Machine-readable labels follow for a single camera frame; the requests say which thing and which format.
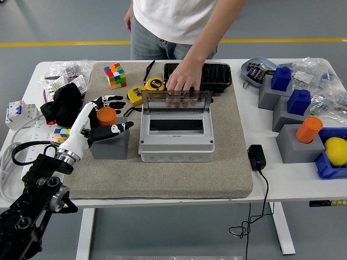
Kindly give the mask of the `person's left hand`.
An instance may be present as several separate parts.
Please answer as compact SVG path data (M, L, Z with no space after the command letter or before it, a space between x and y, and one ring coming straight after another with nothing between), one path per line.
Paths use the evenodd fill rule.
M189 92L192 89L200 91L202 67L204 62L183 60L169 76L166 84L167 90L171 92Z

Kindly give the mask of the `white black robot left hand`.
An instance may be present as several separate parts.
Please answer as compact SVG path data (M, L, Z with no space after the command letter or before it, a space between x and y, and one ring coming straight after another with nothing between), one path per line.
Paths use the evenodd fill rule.
M71 165L83 158L83 152L95 141L116 137L134 125L132 121L107 126L99 126L97 112L110 108L116 114L126 105L122 96L104 95L84 105L73 123L69 138L61 144L55 157Z

